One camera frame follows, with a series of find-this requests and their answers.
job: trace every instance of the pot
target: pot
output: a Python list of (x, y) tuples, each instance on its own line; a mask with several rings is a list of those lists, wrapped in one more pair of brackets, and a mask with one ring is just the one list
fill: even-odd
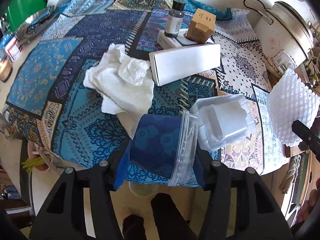
[(314, 47), (311, 31), (289, 4), (277, 1), (254, 28), (265, 57), (267, 70), (278, 79), (287, 68), (295, 69), (308, 59)]

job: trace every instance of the cardboard box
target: cardboard box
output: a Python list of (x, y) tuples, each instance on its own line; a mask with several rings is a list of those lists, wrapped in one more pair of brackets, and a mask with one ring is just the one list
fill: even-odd
[(187, 38), (198, 43), (205, 43), (215, 29), (216, 16), (202, 9), (197, 9), (189, 25)]
[(197, 44), (149, 53), (157, 86), (220, 66), (220, 44)]
[[(183, 46), (190, 46), (190, 45), (196, 45), (198, 44), (195, 41), (188, 40), (186, 38), (186, 32), (188, 29), (180, 29), (178, 33), (178, 37), (176, 38), (169, 38), (164, 35), (164, 30), (159, 31), (157, 36), (157, 43), (163, 48), (163, 49), (172, 49), (177, 47), (183, 47)], [(206, 43), (214, 43), (211, 38), (207, 40)]]

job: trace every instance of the electrical cable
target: electrical cable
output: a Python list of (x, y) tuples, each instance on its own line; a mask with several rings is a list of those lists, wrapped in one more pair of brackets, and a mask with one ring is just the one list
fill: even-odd
[[(245, 4), (246, 1), (247, 1), (247, 0), (243, 0), (243, 4), (244, 4), (244, 6), (245, 6), (246, 8), (251, 9), (251, 10), (254, 10), (254, 11), (256, 11), (258, 14), (260, 14), (261, 16), (263, 16), (263, 14), (262, 14), (260, 11), (256, 10), (255, 8), (246, 6), (246, 4)], [(269, 8), (266, 8), (266, 7), (264, 6), (263, 2), (261, 2), (260, 0), (256, 0), (256, 1), (258, 1), (259, 3), (261, 3), (262, 6), (263, 6), (263, 8), (264, 8), (265, 10), (266, 10), (266, 9), (269, 9)]]

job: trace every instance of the table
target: table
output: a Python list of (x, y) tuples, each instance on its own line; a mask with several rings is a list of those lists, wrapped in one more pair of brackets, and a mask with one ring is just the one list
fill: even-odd
[[(266, 109), (271, 90), (262, 49), (246, 10), (222, 13), (194, 0), (185, 0), (182, 28), (197, 8), (216, 14), (212, 35), (221, 44), (221, 65), (199, 75), (155, 87), (149, 114), (179, 115), (198, 98), (243, 93), (257, 131), (212, 152), (230, 168), (251, 166), (259, 174), (285, 163), (283, 147), (274, 136)], [(156, 38), (164, 29), (172, 0), (71, 0), (19, 69), (3, 115), (28, 140), (63, 159), (92, 167), (118, 149), (126, 132), (115, 115), (101, 112), (102, 98), (82, 84), (85, 71), (98, 64), (111, 43), (125, 44), (131, 57), (148, 60), (162, 49)], [(187, 87), (182, 105), (181, 84)], [(167, 184), (167, 179), (130, 165), (126, 179)], [(194, 174), (186, 186), (198, 186)]]

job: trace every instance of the black pants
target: black pants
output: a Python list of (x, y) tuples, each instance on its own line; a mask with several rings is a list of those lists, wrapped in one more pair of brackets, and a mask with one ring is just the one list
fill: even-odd
[[(168, 194), (159, 193), (151, 200), (153, 217), (160, 240), (197, 240)], [(143, 218), (130, 215), (123, 221), (124, 240), (146, 240)]]

